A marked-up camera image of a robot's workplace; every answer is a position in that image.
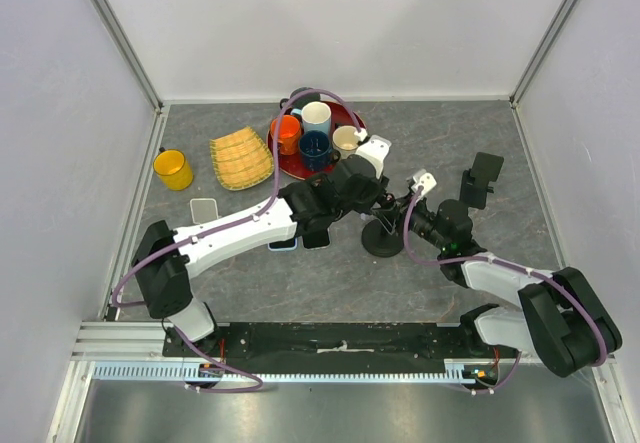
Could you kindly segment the black round-base phone stand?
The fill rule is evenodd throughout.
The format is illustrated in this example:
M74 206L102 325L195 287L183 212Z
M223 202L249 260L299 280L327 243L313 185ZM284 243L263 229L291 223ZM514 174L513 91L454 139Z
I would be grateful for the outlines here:
M376 207L392 205L397 205L397 200L391 193L386 193ZM390 258L400 253L404 248L402 236L389 234L373 215L370 216L371 220L364 226L361 233L361 244L364 249L379 258Z

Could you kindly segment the clear cased black phone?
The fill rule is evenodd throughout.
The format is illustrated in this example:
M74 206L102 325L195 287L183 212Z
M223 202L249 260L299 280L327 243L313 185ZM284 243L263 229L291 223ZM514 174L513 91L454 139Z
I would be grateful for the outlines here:
M330 243L330 236L327 230L312 232L302 236L303 247L307 250L326 248Z

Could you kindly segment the light blue cased phone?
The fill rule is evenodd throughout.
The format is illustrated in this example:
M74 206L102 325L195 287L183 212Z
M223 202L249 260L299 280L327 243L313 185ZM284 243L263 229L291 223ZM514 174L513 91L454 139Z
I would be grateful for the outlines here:
M270 251L293 251L297 248L297 239L291 238L284 241L271 242L267 245Z

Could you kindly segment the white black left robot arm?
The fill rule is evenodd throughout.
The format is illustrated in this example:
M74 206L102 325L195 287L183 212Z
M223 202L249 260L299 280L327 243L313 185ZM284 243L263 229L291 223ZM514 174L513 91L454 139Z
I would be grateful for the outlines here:
M164 220L152 224L133 260L149 316L171 322L196 355L211 355L220 334L207 304L193 295L190 279L256 247L318 236L352 211L368 213L388 183L383 168L382 158L354 154L329 173L291 183L275 199L210 224L180 230Z

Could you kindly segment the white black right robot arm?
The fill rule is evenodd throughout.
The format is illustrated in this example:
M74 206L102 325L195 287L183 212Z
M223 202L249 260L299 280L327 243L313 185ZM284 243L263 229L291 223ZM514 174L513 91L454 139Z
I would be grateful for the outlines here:
M436 247L440 253L431 263L449 281L507 302L505 308L487 305L462 316L457 340L465 354L510 347L566 377L603 364L622 347L620 330L580 270L538 270L496 257L473 238L463 202L448 199L432 212L424 199L389 198L372 213L402 247L410 234Z

